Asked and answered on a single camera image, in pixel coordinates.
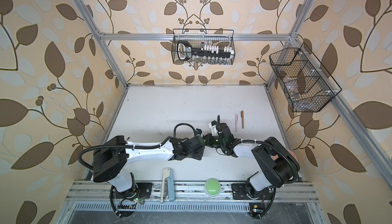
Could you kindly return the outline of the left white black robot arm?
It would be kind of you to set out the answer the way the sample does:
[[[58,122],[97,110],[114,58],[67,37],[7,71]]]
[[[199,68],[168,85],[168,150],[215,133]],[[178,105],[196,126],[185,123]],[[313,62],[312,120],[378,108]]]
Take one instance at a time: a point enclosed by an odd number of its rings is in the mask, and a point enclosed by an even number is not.
[[[143,161],[181,161],[186,158],[201,160],[206,142],[201,130],[187,123],[174,127],[173,135],[156,144],[135,143],[125,140],[121,135],[108,142],[83,149],[78,154],[78,162],[91,170],[93,181],[111,184],[110,206],[118,218],[126,216],[114,203],[114,194],[119,193],[123,199],[138,201],[141,190],[136,186],[134,175],[124,167]]]

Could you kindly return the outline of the pink pen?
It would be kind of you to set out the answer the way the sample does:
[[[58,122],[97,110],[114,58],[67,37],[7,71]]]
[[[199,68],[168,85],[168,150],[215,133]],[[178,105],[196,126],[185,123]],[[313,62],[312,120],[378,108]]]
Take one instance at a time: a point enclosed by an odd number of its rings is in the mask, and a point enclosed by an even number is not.
[[[238,114],[235,114],[235,132],[238,131]]]

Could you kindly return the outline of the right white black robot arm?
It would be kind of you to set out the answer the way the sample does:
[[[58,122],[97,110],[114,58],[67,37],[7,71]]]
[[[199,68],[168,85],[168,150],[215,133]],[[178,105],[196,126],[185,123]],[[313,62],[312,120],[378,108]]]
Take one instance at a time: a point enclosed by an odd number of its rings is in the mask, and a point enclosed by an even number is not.
[[[225,156],[254,159],[259,165],[260,171],[245,181],[242,192],[252,200],[266,194],[271,196],[266,207],[254,207],[248,213],[253,219],[262,219],[271,208],[277,189],[299,179],[300,166],[296,156],[274,137],[264,141],[235,138],[227,124],[220,122],[220,116],[209,123],[209,128],[211,133],[203,136],[208,147],[220,149]]]

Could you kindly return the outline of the brown pen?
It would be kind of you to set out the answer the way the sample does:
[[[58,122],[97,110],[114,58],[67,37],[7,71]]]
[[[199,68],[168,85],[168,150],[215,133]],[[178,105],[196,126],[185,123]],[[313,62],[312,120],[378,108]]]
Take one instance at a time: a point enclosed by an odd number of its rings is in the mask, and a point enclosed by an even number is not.
[[[245,128],[245,119],[244,119],[244,111],[241,111],[241,122],[242,122],[242,129]]]

